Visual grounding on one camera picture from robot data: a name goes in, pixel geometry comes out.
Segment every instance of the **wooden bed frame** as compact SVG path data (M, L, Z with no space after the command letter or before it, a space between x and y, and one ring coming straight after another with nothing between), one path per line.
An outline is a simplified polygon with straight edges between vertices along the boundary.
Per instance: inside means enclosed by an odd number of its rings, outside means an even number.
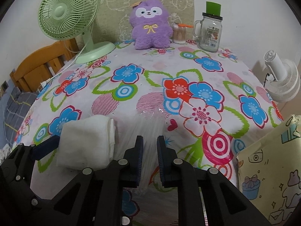
M73 38L66 41L57 41L29 55L15 72L10 73L15 86L24 92L36 92L41 82L53 76L50 67L56 74L64 66L61 56L64 56L67 61L75 56L75 53L68 51L66 47L71 51L78 51L76 41Z

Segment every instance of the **cotton swab container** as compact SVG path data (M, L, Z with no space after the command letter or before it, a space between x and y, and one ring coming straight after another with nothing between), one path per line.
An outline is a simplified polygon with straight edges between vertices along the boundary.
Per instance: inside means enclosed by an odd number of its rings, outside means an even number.
M186 27L193 28L192 25L173 23L173 43L186 43Z

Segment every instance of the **fan base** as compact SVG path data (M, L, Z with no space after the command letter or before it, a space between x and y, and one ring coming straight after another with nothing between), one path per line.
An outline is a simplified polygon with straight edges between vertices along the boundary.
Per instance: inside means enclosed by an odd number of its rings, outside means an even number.
M76 64L84 64L88 63L94 60L97 60L110 52L112 52L115 49L115 45L112 42L109 41L103 41L94 44L93 50L86 52L86 50L83 50L83 53L77 58Z

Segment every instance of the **folded towel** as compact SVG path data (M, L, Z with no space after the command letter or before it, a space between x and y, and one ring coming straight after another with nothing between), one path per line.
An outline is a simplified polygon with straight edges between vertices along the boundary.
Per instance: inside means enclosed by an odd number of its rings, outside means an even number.
M113 159L114 120L103 115L64 124L57 152L57 166L82 170L106 168Z

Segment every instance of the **gift box drawing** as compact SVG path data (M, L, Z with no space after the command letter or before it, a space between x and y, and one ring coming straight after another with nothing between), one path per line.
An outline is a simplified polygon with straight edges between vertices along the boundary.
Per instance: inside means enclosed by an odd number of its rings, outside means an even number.
M260 180L257 175L250 177L245 177L245 181L242 184L243 195L248 198L248 200L254 200L258 196L260 186Z

